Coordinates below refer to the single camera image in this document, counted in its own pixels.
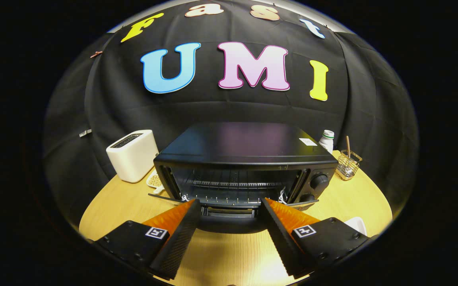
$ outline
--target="pink letter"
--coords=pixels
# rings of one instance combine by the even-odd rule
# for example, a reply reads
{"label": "pink letter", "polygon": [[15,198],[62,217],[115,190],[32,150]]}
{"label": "pink letter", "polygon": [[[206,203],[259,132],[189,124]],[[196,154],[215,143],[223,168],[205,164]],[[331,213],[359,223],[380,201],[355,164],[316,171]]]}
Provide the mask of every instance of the pink letter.
{"label": "pink letter", "polygon": [[239,42],[220,43],[218,48],[224,51],[224,78],[218,82],[223,89],[243,87],[243,80],[238,78],[238,68],[251,87],[258,84],[266,70],[266,79],[262,81],[265,89],[286,91],[289,83],[285,79],[285,55],[287,50],[278,46],[266,46],[256,59],[247,47]]}

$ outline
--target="letter u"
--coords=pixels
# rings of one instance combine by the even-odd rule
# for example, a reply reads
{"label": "letter u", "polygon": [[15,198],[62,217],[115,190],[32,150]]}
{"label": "letter u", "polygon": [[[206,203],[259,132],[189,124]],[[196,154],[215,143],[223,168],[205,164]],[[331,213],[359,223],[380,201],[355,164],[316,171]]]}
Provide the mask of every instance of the letter u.
{"label": "letter u", "polygon": [[166,49],[142,56],[142,79],[146,89],[153,93],[169,93],[186,87],[196,74],[196,50],[199,47],[200,43],[186,43],[174,49],[180,53],[180,74],[169,79],[162,76],[162,58],[167,54]]}

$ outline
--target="wire basket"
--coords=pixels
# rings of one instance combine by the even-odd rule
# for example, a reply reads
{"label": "wire basket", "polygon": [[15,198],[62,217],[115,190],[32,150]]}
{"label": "wire basket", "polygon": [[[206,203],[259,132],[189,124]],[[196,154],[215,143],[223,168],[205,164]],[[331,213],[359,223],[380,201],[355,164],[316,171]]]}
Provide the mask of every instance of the wire basket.
{"label": "wire basket", "polygon": [[344,181],[352,179],[360,168],[362,159],[355,152],[351,151],[351,159],[347,156],[347,150],[342,150],[338,157],[338,166],[335,172]]}

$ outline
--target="wooden table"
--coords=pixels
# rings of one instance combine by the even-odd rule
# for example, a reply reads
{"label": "wooden table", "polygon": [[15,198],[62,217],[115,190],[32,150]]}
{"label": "wooden table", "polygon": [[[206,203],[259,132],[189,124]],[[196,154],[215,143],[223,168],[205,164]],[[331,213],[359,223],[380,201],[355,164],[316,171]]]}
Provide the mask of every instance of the wooden table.
{"label": "wooden table", "polygon": [[[334,157],[339,155],[339,151],[333,151]],[[151,171],[138,183],[124,182],[118,175],[109,181],[84,212],[80,233],[97,240],[127,220],[146,221],[174,207],[173,201],[147,195],[154,190],[146,184]],[[383,193],[362,170],[349,181],[334,175],[318,199],[305,213],[321,220],[336,217],[346,221],[359,216],[369,237],[382,232],[392,221]],[[267,230],[256,234],[196,230],[176,278],[166,282],[178,286],[283,286],[302,279],[287,275]]]}

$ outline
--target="black toaster oven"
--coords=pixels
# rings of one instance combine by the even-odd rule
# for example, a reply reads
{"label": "black toaster oven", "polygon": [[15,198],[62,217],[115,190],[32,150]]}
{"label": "black toaster oven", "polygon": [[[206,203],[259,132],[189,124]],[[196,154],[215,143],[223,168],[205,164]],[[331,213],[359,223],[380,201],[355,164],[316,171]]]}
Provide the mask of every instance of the black toaster oven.
{"label": "black toaster oven", "polygon": [[298,210],[329,185],[336,158],[303,130],[279,123],[209,122],[189,127],[154,159],[167,194],[199,199],[198,228],[211,232],[264,230],[264,197]]}

